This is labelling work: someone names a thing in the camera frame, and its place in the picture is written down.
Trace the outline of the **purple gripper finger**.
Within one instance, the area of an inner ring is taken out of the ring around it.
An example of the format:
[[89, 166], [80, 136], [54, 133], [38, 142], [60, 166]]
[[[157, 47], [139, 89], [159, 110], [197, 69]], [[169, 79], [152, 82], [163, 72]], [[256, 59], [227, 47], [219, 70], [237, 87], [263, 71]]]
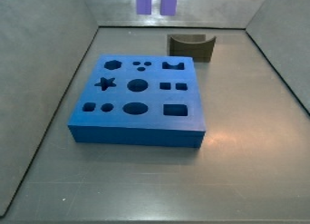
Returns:
[[151, 14], [151, 0], [135, 0], [135, 9], [139, 15]]
[[176, 0], [161, 0], [160, 15], [173, 16], [176, 11]]

